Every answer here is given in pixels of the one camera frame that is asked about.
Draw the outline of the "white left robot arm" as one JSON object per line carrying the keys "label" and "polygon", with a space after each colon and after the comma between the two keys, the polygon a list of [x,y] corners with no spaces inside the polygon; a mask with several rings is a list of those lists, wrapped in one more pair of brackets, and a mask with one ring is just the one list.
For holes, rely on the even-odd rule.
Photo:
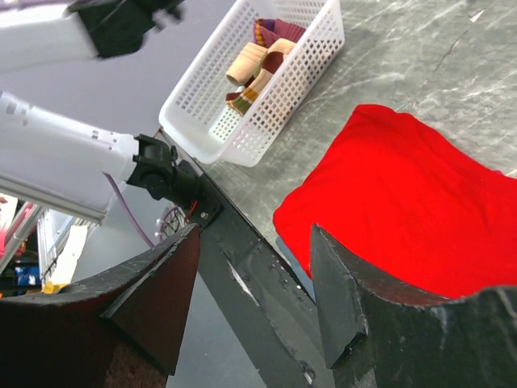
{"label": "white left robot arm", "polygon": [[71,129],[154,136],[176,80],[186,7],[162,1],[13,1],[1,5],[1,190],[89,221],[132,148]]}

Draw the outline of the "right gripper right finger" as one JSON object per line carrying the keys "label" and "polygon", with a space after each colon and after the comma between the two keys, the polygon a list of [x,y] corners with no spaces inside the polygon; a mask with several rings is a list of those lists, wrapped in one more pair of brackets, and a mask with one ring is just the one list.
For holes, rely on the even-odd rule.
{"label": "right gripper right finger", "polygon": [[448,299],[311,233],[324,359],[338,387],[513,387],[516,289]]}

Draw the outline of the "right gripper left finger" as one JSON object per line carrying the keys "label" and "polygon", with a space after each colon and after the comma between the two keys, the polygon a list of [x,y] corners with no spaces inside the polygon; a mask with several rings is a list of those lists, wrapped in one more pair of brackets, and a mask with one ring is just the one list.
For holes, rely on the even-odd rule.
{"label": "right gripper left finger", "polygon": [[192,224],[56,293],[2,299],[2,386],[165,386],[179,360],[199,259]]}

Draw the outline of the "beige striped sock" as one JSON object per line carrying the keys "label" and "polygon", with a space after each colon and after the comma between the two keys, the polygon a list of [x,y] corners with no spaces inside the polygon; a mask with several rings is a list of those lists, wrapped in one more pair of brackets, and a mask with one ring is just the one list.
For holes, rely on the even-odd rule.
{"label": "beige striped sock", "polygon": [[226,105],[240,116],[244,116],[287,56],[287,54],[278,51],[268,53],[261,61],[251,81],[246,84],[245,89],[239,93],[234,92],[226,95]]}
{"label": "beige striped sock", "polygon": [[247,43],[228,68],[225,76],[232,85],[245,86],[254,77],[256,70],[268,53],[277,51],[287,56],[295,45],[294,42],[284,38],[278,39],[269,48],[251,42]]}

